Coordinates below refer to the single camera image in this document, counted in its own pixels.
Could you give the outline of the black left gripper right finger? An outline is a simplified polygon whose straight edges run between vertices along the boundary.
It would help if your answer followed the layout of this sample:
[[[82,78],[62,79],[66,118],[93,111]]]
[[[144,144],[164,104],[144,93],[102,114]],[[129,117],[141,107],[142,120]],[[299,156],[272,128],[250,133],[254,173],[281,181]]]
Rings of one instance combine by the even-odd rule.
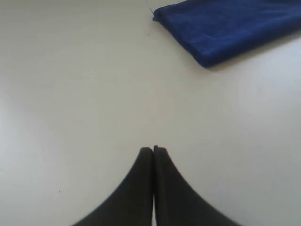
[[[167,149],[154,146],[154,199],[158,226],[236,226],[199,196],[182,177]]]

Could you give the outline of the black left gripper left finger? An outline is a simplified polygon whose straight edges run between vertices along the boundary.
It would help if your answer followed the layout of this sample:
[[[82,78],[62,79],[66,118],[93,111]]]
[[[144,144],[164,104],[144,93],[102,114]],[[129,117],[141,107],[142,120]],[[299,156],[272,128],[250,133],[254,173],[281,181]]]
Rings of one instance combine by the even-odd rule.
[[[120,185],[76,226],[151,226],[153,212],[153,151],[139,154]]]

